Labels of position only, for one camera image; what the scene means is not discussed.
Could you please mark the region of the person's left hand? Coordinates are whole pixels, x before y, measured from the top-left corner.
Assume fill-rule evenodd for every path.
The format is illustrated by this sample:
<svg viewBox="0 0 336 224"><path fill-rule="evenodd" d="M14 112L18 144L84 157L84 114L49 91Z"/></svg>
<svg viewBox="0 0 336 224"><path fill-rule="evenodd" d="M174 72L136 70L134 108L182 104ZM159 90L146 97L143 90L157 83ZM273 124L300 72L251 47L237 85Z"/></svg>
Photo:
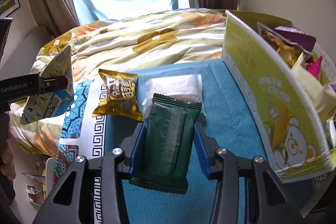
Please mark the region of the person's left hand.
<svg viewBox="0 0 336 224"><path fill-rule="evenodd" d="M2 161L3 164L1 165L1 174L3 174L9 180L14 180L16 178L14 154L13 149L9 144L7 144L7 147L2 154Z"/></svg>

